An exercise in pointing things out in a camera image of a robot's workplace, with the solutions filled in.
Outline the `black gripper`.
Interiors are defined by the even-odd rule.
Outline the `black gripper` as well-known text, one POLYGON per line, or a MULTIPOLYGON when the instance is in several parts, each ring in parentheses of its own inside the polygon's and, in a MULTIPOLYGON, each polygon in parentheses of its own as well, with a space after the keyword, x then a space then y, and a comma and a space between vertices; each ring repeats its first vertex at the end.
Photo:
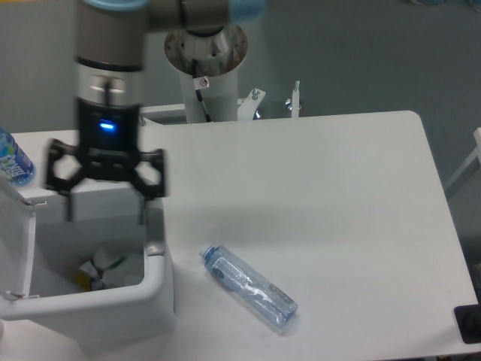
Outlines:
POLYGON ((168 194, 167 154, 140 152, 140 105, 116 106, 77 97, 77 146, 52 138, 47 146, 44 187, 65 201, 65 219, 74 220, 73 190, 84 179, 129 182, 140 196, 139 223, 147 209, 168 194))

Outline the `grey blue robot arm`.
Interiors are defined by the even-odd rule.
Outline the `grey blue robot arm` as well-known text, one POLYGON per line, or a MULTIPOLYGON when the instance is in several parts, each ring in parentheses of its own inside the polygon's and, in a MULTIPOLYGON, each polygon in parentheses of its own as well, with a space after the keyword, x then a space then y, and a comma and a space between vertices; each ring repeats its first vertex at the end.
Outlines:
POLYGON ((166 193, 166 179, 147 184, 141 162, 165 173, 163 150, 138 149, 144 103, 144 45, 150 32, 166 32, 165 52, 192 86, 200 119, 224 120, 207 101, 200 79, 210 80, 244 60, 241 23, 259 18, 263 1, 78 1, 75 97, 78 142, 54 139, 48 148, 45 187, 66 200, 73 219, 72 190, 86 179, 127 182, 145 202, 166 193))

